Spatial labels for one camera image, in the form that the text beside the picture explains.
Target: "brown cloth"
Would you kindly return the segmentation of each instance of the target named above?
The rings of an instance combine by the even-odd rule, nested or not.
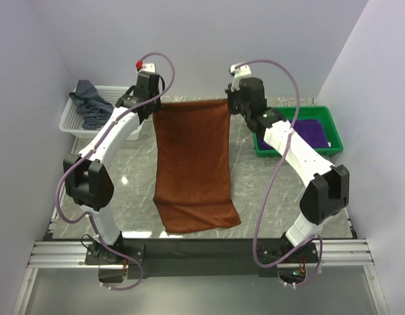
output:
[[[163,104],[153,115],[158,161],[154,203],[166,232],[231,228],[227,100]]]

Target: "marble table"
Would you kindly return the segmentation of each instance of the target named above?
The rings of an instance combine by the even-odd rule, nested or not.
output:
[[[164,101],[185,101],[201,98],[167,97]],[[271,106],[294,106],[293,98],[270,98]],[[306,98],[302,106],[312,106]],[[75,142],[75,153],[89,143],[87,139]],[[152,120],[145,121],[139,139],[125,141],[109,168],[115,185],[111,201],[114,218],[126,238],[252,238],[259,208],[278,157],[256,157],[252,134],[244,120],[232,116],[230,122],[230,176],[232,201],[242,223],[229,229],[215,229],[183,235],[165,232],[152,198],[156,183],[157,146]],[[300,213],[299,200],[304,191],[297,173],[285,164],[272,187],[266,204],[260,237],[279,238]],[[62,210],[69,218],[81,212],[71,198],[63,197]],[[334,216],[324,227],[324,238],[352,238],[351,224],[346,211]],[[66,224],[60,218],[56,222],[53,238],[80,238],[91,233],[88,220]]]

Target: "white wall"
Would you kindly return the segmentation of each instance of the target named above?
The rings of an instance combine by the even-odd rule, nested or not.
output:
[[[405,314],[405,0],[370,0],[318,97],[345,145],[349,212]]]
[[[58,130],[75,86],[27,0],[0,0],[0,315],[10,314],[53,210],[72,138]]]
[[[367,0],[31,0],[76,79],[130,85],[149,51],[176,65],[171,95],[222,95],[232,63],[273,58],[317,96]],[[293,96],[258,66],[267,93]],[[167,66],[158,71],[168,77]]]

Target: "white plastic laundry basket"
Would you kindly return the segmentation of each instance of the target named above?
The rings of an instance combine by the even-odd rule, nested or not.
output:
[[[98,94],[114,107],[119,97],[121,97],[128,88],[96,85],[96,89]],[[101,128],[95,130],[83,129],[84,119],[76,113],[76,109],[77,108],[71,98],[68,98],[64,111],[60,116],[59,129],[65,133],[71,133],[78,138],[94,138]],[[138,139],[140,131],[141,126],[135,129],[126,140],[131,141]]]

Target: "dark gray cloth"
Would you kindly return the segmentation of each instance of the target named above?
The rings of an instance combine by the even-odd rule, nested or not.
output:
[[[98,95],[97,89],[89,80],[78,80],[77,89],[70,93],[77,106],[77,114],[84,119],[84,129],[97,129],[103,126],[113,112],[113,106]]]

